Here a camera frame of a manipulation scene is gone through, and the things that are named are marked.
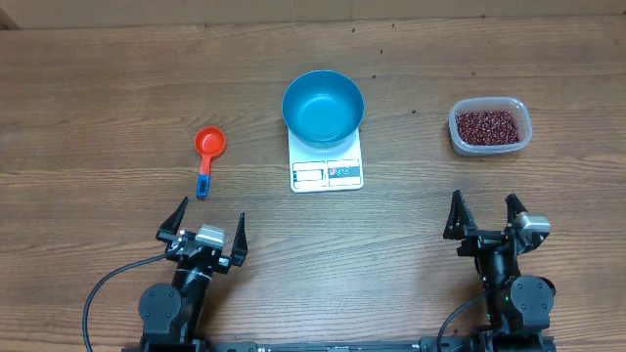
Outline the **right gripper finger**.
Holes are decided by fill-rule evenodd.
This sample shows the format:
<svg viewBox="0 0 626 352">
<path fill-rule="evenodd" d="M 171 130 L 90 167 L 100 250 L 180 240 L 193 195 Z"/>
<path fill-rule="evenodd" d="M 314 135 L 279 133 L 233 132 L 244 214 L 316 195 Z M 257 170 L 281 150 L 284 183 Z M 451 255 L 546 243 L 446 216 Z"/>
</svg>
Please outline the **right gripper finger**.
<svg viewBox="0 0 626 352">
<path fill-rule="evenodd" d="M 506 197 L 506 205 L 508 223 L 511 226 L 520 226 L 523 217 L 527 214 L 527 209 L 516 194 L 509 194 Z"/>
<path fill-rule="evenodd" d="M 451 207 L 443 232 L 444 239 L 465 239 L 476 230 L 473 215 L 468 208 L 463 193 L 453 193 Z"/>
</svg>

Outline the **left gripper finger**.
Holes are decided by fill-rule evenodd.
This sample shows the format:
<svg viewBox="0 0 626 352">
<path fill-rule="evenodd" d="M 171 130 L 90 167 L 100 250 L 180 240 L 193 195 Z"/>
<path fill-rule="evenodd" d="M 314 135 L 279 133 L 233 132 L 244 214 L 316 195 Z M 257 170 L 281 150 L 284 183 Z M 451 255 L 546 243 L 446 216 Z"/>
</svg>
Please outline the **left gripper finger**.
<svg viewBox="0 0 626 352">
<path fill-rule="evenodd" d="M 242 267 L 248 254 L 245 230 L 246 218 L 242 212 L 239 218 L 237 231 L 231 249 L 231 265 Z"/>
<path fill-rule="evenodd" d="M 188 203 L 189 198 L 184 197 L 177 209 L 159 226 L 158 231 L 160 233 L 176 235 L 179 231 Z"/>
</svg>

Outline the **red scoop blue handle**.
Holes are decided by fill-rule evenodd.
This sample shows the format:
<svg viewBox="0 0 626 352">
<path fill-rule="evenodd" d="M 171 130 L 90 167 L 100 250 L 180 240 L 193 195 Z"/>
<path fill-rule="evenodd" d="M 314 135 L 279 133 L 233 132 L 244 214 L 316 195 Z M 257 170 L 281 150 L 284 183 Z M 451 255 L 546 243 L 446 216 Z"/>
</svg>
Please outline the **red scoop blue handle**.
<svg viewBox="0 0 626 352">
<path fill-rule="evenodd" d="M 214 159 L 226 150 L 224 133 L 216 126 L 206 126 L 195 137 L 195 148 L 201 156 L 201 167 L 197 181 L 196 197 L 205 199 L 210 187 L 210 167 Z"/>
</svg>

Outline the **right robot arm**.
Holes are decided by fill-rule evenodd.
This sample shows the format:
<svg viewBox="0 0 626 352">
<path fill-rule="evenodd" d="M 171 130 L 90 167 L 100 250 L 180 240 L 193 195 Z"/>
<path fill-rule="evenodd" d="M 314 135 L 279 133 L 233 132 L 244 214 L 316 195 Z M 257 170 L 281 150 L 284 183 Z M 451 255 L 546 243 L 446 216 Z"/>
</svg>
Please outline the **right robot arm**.
<svg viewBox="0 0 626 352">
<path fill-rule="evenodd" d="M 503 230 L 481 230 L 461 191 L 453 193 L 443 232 L 445 240 L 459 241 L 457 255 L 471 257 L 482 280 L 489 326 L 476 332 L 474 345 L 486 351 L 546 351 L 556 288 L 543 277 L 522 275 L 517 259 L 537 249 L 552 225 L 547 217 L 528 212 L 515 194 L 506 197 L 507 225 Z"/>
</svg>

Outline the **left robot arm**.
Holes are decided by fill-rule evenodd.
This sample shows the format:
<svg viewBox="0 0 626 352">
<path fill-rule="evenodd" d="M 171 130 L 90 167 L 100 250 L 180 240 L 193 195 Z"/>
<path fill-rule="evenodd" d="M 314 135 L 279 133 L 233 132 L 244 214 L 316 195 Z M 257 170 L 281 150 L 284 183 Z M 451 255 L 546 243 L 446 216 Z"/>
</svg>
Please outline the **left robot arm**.
<svg viewBox="0 0 626 352">
<path fill-rule="evenodd" d="M 231 253 L 223 253 L 226 235 L 222 228 L 203 224 L 195 232 L 180 225 L 189 200 L 159 226 L 156 238 L 166 244 L 165 258 L 177 264 L 172 281 L 148 287 L 138 311 L 143 321 L 142 351 L 214 351 L 213 343 L 200 337 L 201 319 L 212 276 L 241 267 L 248 254 L 245 217 L 239 217 Z"/>
</svg>

